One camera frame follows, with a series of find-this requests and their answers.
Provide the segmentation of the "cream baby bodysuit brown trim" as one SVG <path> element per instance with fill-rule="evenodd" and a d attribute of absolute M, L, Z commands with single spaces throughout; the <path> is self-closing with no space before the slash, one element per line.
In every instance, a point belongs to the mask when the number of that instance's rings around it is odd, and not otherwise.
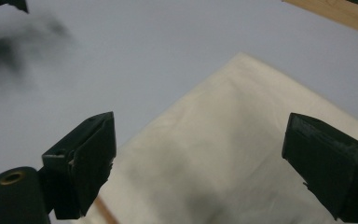
<path fill-rule="evenodd" d="M 75 224 L 339 224 L 282 158 L 291 113 L 358 140 L 358 119 L 239 54 L 122 146 Z"/>

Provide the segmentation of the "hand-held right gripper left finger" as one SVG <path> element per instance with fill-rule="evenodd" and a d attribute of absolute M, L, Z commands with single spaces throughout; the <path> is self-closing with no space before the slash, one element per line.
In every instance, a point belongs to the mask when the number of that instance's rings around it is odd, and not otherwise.
<path fill-rule="evenodd" d="M 108 180 L 116 155 L 113 112 L 81 122 L 42 155 L 48 210 L 58 219 L 85 216 Z"/>

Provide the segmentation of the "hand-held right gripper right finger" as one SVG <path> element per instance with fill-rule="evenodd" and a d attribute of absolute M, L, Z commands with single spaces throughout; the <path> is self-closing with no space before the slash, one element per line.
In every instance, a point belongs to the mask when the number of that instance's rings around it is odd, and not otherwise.
<path fill-rule="evenodd" d="M 319 119 L 292 113 L 282 157 L 333 218 L 358 223 L 358 140 Z"/>

